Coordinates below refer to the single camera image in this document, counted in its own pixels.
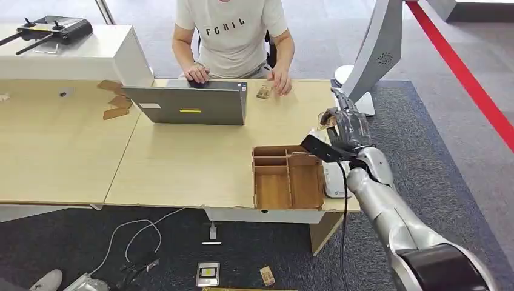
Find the red floor tape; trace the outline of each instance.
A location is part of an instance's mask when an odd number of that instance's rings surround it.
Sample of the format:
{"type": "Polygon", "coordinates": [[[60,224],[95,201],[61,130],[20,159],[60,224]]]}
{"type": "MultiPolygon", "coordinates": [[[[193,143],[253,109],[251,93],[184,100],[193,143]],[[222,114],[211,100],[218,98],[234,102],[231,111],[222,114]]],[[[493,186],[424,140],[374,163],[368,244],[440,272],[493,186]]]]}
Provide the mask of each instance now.
{"type": "Polygon", "coordinates": [[[455,53],[452,46],[446,41],[446,39],[444,39],[442,34],[439,32],[437,27],[435,27],[434,23],[430,20],[419,4],[417,2],[407,2],[407,5],[432,44],[435,46],[446,64],[450,67],[453,74],[455,74],[457,79],[459,79],[460,83],[471,96],[475,104],[486,116],[487,120],[489,120],[508,147],[510,147],[510,150],[514,152],[514,127],[512,127],[509,120],[505,115],[503,115],[500,109],[498,109],[491,97],[487,94],[484,88],[482,88],[473,74],[471,74],[470,70],[455,53]]]}

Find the silver robotic arm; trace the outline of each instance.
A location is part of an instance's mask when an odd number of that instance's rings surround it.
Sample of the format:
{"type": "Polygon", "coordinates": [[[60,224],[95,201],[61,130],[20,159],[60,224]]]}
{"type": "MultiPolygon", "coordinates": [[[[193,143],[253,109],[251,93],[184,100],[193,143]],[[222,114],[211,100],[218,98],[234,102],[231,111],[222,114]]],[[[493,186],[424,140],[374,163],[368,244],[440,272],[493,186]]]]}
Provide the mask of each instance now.
{"type": "Polygon", "coordinates": [[[386,157],[370,146],[365,116],[342,91],[334,93],[340,107],[328,109],[320,120],[330,142],[308,135],[302,146],[325,162],[350,161],[347,187],[382,242],[396,288],[497,290],[475,255],[425,225],[398,195],[386,157]]]}

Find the wooden compartment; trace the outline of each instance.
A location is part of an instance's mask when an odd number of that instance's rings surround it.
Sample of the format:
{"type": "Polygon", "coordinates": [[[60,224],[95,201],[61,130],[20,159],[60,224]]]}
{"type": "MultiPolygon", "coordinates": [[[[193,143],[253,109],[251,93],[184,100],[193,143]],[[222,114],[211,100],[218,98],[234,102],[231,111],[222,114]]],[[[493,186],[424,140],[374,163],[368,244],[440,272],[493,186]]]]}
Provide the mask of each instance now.
{"type": "Polygon", "coordinates": [[[257,209],[320,209],[321,161],[300,145],[255,147],[254,203],[257,209]]]}

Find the speaker grille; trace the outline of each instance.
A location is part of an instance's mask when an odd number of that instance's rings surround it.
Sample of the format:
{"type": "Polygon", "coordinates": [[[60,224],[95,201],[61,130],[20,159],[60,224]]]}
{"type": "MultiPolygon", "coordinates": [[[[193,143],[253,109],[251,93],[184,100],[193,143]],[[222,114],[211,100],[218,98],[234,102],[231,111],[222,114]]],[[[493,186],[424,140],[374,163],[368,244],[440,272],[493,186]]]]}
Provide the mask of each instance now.
{"type": "Polygon", "coordinates": [[[376,61],[382,66],[387,67],[393,62],[393,54],[388,52],[382,53],[376,61]]]}

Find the gray laptop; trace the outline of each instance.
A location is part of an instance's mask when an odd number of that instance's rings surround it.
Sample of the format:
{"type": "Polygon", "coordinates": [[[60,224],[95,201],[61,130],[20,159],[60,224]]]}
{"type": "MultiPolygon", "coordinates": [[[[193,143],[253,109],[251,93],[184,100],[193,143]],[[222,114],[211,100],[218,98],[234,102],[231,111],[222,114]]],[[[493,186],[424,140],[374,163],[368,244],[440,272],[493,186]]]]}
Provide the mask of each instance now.
{"type": "Polygon", "coordinates": [[[155,123],[244,125],[246,82],[209,81],[192,88],[172,80],[168,87],[128,87],[128,98],[155,123]]]}

